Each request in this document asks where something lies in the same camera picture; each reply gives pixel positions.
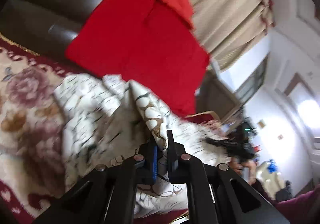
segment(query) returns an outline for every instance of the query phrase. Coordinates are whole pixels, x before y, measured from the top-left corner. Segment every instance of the bright light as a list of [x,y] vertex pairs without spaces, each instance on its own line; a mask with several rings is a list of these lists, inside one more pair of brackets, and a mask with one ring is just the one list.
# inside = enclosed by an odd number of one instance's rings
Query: bright light
[[320,127],[320,107],[315,100],[303,101],[298,106],[298,113],[304,123],[311,128]]

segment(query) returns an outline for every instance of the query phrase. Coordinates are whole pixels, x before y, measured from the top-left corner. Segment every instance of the person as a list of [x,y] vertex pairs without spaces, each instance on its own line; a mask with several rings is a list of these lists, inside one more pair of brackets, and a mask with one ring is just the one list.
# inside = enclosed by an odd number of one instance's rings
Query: person
[[243,167],[249,168],[248,183],[269,201],[291,224],[318,224],[320,220],[320,185],[313,191],[299,195],[293,199],[276,202],[269,198],[261,182],[256,176],[256,163],[248,160],[239,163],[237,158],[231,158],[229,166],[239,175],[242,174]]

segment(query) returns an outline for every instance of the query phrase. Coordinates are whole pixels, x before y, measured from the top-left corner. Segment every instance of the metal screw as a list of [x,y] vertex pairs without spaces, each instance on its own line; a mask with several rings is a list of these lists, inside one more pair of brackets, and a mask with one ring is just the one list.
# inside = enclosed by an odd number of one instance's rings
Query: metal screw
[[227,171],[229,169],[229,166],[226,163],[220,163],[219,169],[222,171]]
[[181,159],[182,159],[182,160],[190,160],[190,158],[191,158],[191,155],[190,155],[190,154],[182,154],[182,155],[181,155]]
[[143,157],[143,155],[135,155],[133,158],[136,161],[142,161],[144,157]]
[[96,165],[95,169],[97,171],[104,171],[106,169],[106,166],[104,164],[102,164],[102,163],[99,163],[99,164]]

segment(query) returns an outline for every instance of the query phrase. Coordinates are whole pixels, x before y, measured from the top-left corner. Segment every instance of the brown leather sofa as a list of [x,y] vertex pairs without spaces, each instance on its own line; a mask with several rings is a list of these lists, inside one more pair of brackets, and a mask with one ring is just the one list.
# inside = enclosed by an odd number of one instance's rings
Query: brown leather sofa
[[8,0],[0,12],[0,32],[28,49],[66,62],[65,48],[101,1]]

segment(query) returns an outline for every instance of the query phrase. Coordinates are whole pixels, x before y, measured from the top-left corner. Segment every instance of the curtain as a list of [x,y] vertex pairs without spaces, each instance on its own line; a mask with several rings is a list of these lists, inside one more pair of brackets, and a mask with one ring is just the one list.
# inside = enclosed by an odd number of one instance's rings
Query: curtain
[[190,0],[195,37],[226,70],[258,43],[273,23],[270,0]]

